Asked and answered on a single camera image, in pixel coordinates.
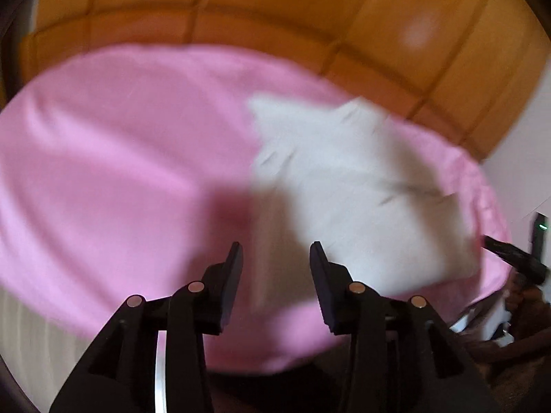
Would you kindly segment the person's right hand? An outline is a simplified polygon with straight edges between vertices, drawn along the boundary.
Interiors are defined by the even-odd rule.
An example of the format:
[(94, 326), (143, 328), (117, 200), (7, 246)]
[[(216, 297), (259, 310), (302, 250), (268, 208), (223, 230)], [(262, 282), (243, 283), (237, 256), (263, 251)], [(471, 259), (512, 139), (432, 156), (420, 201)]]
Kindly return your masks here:
[(530, 338), (550, 329), (550, 303), (542, 290), (517, 273), (507, 287), (505, 309), (511, 314), (509, 333), (515, 340)]

